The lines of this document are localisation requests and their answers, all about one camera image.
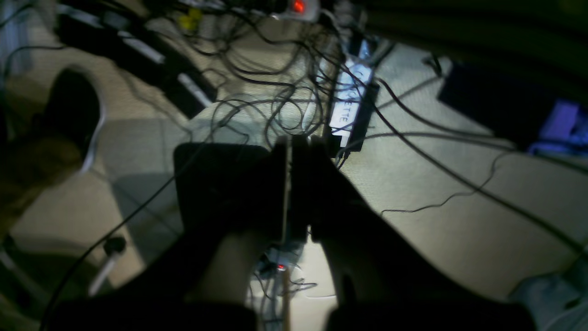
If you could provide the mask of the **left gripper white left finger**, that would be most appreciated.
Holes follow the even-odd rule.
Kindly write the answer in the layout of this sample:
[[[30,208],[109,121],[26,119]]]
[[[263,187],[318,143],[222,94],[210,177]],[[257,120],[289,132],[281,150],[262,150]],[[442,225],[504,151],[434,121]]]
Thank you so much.
[[[109,295],[60,303],[49,331],[255,331],[244,306],[263,250],[285,237],[289,140],[251,167],[266,178],[267,197],[231,182],[229,195],[136,279]]]

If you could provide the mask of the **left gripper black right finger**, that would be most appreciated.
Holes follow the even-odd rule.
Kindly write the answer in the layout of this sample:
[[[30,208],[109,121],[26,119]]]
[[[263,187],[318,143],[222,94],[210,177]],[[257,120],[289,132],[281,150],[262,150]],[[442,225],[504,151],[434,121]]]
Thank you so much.
[[[533,331],[520,304],[469,291],[374,212],[321,139],[292,139],[292,216],[330,268],[338,308],[328,331]]]

